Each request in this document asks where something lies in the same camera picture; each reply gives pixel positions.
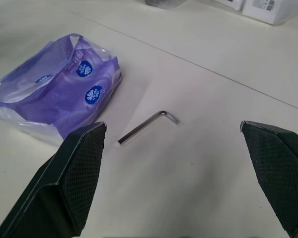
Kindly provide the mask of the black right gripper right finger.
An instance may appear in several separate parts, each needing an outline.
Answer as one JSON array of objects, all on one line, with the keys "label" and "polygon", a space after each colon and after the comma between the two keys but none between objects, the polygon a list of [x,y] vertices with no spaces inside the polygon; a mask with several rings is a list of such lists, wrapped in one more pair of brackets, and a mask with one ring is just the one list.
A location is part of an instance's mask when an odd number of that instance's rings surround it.
[{"label": "black right gripper right finger", "polygon": [[273,125],[242,121],[257,180],[283,229],[298,238],[298,135]]}]

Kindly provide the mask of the white cardboard box with barcode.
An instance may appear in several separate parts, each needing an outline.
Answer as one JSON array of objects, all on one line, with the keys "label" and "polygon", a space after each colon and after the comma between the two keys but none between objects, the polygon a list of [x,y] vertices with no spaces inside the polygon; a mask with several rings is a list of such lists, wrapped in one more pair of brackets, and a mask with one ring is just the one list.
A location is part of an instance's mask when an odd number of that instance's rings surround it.
[{"label": "white cardboard box with barcode", "polygon": [[279,25],[298,15],[298,0],[246,0],[242,14],[270,25]]}]

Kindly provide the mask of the dark grey object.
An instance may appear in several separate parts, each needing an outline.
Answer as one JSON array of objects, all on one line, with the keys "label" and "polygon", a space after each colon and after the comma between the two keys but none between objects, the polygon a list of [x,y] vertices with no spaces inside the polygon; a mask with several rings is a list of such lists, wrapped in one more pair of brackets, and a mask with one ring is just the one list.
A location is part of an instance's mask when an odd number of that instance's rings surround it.
[{"label": "dark grey object", "polygon": [[147,5],[158,8],[172,8],[184,3],[186,0],[145,0]]}]

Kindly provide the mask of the silver hex key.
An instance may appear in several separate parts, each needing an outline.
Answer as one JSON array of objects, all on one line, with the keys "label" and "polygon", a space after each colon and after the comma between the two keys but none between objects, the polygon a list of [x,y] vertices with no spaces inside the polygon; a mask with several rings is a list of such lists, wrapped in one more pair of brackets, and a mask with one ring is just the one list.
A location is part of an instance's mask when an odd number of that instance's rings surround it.
[{"label": "silver hex key", "polygon": [[143,131],[147,130],[149,127],[155,124],[157,120],[160,118],[167,118],[169,121],[171,121],[175,125],[179,125],[181,120],[176,117],[173,113],[169,111],[158,111],[152,116],[150,116],[148,119],[140,123],[138,126],[133,128],[131,131],[126,133],[124,136],[122,136],[120,139],[118,139],[117,143],[120,146],[123,146],[128,141],[130,141],[132,138],[136,137],[138,134],[142,133]]}]

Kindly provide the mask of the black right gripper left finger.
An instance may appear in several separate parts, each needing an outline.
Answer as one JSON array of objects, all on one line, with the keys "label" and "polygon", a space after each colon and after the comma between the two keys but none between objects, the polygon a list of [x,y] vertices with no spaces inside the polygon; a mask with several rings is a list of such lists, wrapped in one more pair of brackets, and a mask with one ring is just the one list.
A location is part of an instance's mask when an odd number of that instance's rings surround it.
[{"label": "black right gripper left finger", "polygon": [[106,130],[106,123],[97,122],[67,135],[0,225],[0,238],[81,235],[99,179]]}]

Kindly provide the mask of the purple tissue pack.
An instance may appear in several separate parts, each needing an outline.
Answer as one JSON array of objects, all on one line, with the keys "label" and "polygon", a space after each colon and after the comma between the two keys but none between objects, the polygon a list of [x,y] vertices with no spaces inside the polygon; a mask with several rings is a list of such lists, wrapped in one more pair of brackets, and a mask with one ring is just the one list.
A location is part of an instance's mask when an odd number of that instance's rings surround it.
[{"label": "purple tissue pack", "polygon": [[101,115],[121,80],[116,55],[68,34],[0,80],[0,119],[59,145]]}]

